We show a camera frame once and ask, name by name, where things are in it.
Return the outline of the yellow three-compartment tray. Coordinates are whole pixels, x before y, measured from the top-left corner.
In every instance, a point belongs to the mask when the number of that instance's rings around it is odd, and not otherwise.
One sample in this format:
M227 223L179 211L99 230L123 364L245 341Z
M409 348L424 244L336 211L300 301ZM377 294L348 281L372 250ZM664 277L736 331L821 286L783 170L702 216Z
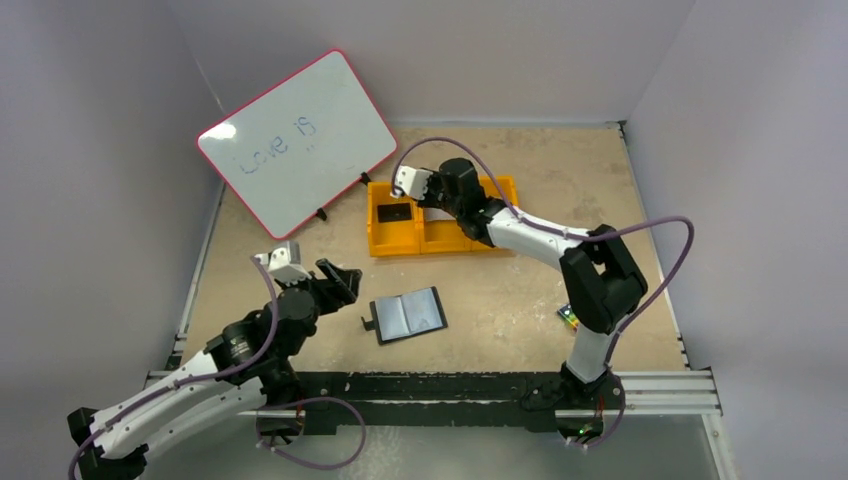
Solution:
M412 207L411 221L381 224L376 207L380 204L407 203ZM373 257L417 256L484 252L490 248L465 236L456 222L425 222L423 208L408 199L390 196L390 184L370 182L367 185L366 232L369 253Z

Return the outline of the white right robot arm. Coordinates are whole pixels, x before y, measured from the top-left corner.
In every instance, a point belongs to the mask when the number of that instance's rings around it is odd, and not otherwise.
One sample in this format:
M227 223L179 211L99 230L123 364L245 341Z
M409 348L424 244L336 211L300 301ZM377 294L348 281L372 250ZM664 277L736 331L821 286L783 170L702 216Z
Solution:
M449 159L438 170L403 167L396 183L418 206L454 218L470 240L525 255L561 273L578 320L574 346L563 364L561 392L576 407L596 399L614 334L648 290L614 228L569 230L511 207L486 194L472 162L464 158Z

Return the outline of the black leather card holder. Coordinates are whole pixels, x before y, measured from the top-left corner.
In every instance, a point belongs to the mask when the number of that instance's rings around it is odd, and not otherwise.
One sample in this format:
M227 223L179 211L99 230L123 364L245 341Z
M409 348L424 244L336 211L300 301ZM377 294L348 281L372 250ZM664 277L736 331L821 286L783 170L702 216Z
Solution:
M381 346L446 329L449 324L435 286L369 303L370 318L361 317L366 332Z

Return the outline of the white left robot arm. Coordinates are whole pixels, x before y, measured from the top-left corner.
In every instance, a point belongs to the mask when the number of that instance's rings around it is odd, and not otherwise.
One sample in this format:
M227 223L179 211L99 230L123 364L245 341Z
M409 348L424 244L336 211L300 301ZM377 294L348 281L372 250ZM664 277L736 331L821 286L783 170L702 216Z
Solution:
M286 247L251 261L270 294L264 307L131 398L68 415L77 445L68 478L137 479L153 454L239 413L333 402L329 395L306 397L290 359L316 333L321 316L357 301L362 271L321 259L314 274Z

